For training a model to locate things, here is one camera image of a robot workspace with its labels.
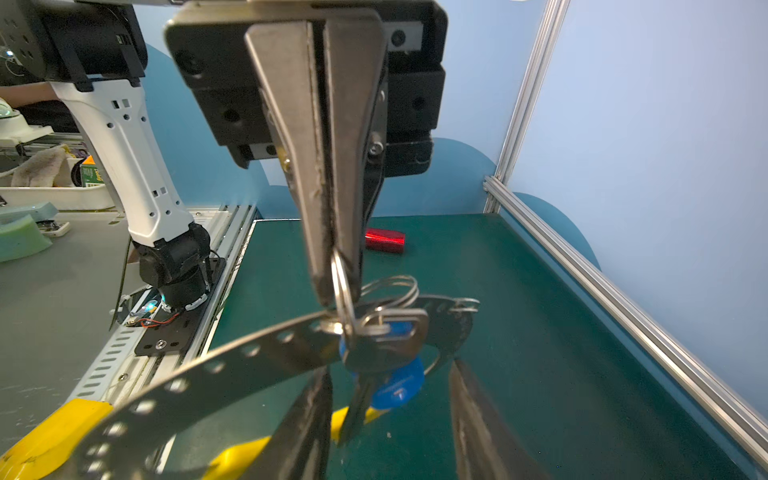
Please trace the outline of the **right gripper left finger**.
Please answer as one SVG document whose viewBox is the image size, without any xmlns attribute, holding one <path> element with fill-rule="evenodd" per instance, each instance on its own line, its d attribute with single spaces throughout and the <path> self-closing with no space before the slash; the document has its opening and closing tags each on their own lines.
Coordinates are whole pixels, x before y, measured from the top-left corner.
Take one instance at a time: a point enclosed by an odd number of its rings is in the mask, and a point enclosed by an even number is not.
<svg viewBox="0 0 768 480">
<path fill-rule="evenodd" d="M 332 414 L 333 384 L 323 367 L 313 372 L 254 460 L 254 478 L 325 479 Z"/>
</svg>

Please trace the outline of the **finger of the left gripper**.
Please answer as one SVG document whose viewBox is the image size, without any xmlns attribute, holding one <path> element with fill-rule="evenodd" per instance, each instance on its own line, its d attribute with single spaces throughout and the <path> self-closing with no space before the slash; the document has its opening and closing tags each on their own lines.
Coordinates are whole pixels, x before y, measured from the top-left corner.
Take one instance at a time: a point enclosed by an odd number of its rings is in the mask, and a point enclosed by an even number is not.
<svg viewBox="0 0 768 480">
<path fill-rule="evenodd" d="M 358 299 L 366 151 L 386 53 L 382 22 L 377 16 L 335 16 L 325 23 L 323 41 L 334 247 Z"/>
<path fill-rule="evenodd" d="M 278 158 L 302 220 L 310 279 L 319 303 L 333 302 L 331 225 L 312 26 L 255 23 L 245 34 Z"/>
</svg>

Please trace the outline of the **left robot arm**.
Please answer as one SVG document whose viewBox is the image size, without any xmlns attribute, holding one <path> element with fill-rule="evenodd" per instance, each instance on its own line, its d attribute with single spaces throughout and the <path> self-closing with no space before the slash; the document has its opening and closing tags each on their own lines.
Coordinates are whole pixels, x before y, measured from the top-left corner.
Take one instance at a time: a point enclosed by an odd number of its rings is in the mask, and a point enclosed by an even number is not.
<svg viewBox="0 0 768 480">
<path fill-rule="evenodd" d="M 448 17 L 435 1 L 180 1 L 172 60 L 234 162 L 276 158 L 302 221 L 319 302 L 361 293 L 383 181 L 431 163 Z M 153 134 L 132 1 L 5 1 L 1 35 L 50 83 L 127 216 L 141 275 L 173 308 L 211 288 L 210 238 Z"/>
</svg>

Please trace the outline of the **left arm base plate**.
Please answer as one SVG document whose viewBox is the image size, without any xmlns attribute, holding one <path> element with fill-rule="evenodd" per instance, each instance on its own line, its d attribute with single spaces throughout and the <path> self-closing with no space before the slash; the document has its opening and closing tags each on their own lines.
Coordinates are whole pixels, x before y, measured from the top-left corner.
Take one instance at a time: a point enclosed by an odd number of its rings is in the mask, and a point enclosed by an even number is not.
<svg viewBox="0 0 768 480">
<path fill-rule="evenodd" d="M 167 311 L 159 291 L 150 288 L 146 299 L 123 322 L 132 333 L 139 333 L 134 354 L 152 357 L 187 351 L 212 299 L 213 291 L 192 310 Z"/>
</svg>

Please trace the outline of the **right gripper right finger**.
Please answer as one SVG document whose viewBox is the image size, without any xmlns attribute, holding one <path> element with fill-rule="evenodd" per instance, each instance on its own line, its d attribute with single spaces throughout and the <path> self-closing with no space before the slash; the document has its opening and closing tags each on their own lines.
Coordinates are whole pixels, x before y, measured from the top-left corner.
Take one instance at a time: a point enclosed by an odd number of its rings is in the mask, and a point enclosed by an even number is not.
<svg viewBox="0 0 768 480">
<path fill-rule="evenodd" d="M 466 363 L 449 374 L 451 426 L 460 479 L 546 479 L 520 445 Z"/>
</svg>

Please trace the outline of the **grey keyring yellow handle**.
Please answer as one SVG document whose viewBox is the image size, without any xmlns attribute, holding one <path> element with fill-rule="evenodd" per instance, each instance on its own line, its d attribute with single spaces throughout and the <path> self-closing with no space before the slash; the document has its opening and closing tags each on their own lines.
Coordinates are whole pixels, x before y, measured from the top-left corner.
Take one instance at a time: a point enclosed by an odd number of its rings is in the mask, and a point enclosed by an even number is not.
<svg viewBox="0 0 768 480">
<path fill-rule="evenodd" d="M 429 316 L 424 344 L 410 364 L 374 393 L 364 426 L 409 402 L 424 380 L 468 338 L 479 303 L 422 295 Z M 356 387 L 341 355 L 335 312 L 320 311 L 244 336 L 145 388 L 119 406 L 77 398 L 56 411 L 1 458 L 5 479 L 158 479 L 158 452 L 208 416 L 292 378 L 327 367 L 333 384 L 331 442 Z M 234 479 L 254 465 L 270 437 L 231 449 L 187 479 Z"/>
</svg>

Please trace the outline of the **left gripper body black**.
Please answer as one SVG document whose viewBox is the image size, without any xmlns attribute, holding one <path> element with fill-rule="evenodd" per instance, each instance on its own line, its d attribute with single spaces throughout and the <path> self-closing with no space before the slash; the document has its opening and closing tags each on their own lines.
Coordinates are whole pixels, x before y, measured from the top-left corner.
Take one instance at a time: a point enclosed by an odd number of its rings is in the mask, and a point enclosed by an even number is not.
<svg viewBox="0 0 768 480">
<path fill-rule="evenodd" d="M 236 165 L 276 157 L 246 31 L 258 20 L 321 20 L 346 9 L 376 12 L 387 42 L 386 177 L 425 172 L 432 159 L 446 73 L 448 19 L 435 1 L 188 1 L 164 37 L 186 86 Z"/>
</svg>

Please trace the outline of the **silver key blue tag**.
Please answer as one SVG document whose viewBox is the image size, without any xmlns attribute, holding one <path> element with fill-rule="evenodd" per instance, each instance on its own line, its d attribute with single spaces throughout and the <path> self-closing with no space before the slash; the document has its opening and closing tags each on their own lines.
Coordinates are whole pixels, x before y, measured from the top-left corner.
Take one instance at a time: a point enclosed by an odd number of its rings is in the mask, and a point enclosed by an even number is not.
<svg viewBox="0 0 768 480">
<path fill-rule="evenodd" d="M 403 287 L 405 292 L 393 300 L 380 300 L 359 316 L 355 313 L 345 261 L 337 251 L 331 256 L 330 268 L 335 316 L 340 324 L 336 330 L 345 345 L 341 359 L 345 367 L 357 375 L 339 430 L 338 444 L 345 445 L 364 426 L 374 393 L 396 370 L 417 358 L 426 339 L 429 316 L 425 310 L 413 306 L 419 289 L 417 280 L 409 275 L 385 277 L 364 286 L 362 291 L 366 294 L 388 287 Z"/>
</svg>

